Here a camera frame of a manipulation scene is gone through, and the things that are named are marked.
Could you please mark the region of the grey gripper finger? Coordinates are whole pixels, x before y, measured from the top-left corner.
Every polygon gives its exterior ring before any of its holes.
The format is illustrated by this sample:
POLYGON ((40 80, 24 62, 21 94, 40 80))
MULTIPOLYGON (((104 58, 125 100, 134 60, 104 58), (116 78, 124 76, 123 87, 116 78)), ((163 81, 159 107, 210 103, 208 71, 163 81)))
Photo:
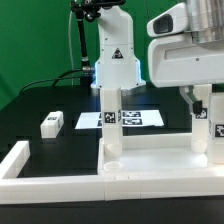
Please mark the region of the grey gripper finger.
POLYGON ((189 111, 195 115, 199 115, 202 112, 202 101, 196 98, 193 90, 193 86, 182 86, 179 88, 182 98, 189 106, 189 111))

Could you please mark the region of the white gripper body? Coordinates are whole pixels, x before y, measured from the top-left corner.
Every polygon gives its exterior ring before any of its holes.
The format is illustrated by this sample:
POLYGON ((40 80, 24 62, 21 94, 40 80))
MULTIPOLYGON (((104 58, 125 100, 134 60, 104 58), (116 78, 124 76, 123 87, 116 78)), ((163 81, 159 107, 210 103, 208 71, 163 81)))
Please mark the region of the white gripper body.
POLYGON ((156 87, 224 83, 224 41, 193 44, 190 34, 154 39, 148 47, 156 87))

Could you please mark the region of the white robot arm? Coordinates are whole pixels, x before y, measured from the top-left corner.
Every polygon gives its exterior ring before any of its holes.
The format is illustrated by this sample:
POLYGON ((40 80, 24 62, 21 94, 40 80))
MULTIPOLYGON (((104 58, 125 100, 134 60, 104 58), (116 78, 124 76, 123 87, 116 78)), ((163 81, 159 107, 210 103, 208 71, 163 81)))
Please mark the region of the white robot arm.
MULTIPOLYGON (((139 62, 133 50, 133 24, 120 9, 125 0, 92 0, 100 14, 99 87, 125 89, 139 81, 139 62)), ((152 19, 147 33, 149 75, 157 87, 178 87, 190 111, 202 112, 203 100, 193 88, 224 83, 224 0, 184 0, 152 19)))

